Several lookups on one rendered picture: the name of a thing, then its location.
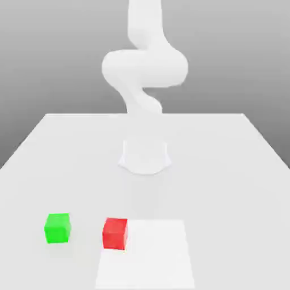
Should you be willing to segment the small green cube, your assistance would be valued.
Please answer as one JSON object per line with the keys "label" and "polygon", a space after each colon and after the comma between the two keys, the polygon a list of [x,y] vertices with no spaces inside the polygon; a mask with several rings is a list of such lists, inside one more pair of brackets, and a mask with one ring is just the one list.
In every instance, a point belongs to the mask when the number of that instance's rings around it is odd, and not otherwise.
{"label": "small green cube", "polygon": [[71,233],[69,213],[49,214],[44,226],[48,244],[67,243]]}

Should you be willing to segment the small red cube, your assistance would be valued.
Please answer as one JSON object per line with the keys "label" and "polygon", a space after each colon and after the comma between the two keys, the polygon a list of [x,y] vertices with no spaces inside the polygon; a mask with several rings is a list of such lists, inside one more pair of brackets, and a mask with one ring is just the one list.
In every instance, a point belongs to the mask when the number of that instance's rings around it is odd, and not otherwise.
{"label": "small red cube", "polygon": [[127,219],[108,217],[102,231],[105,249],[125,250],[127,243]]}

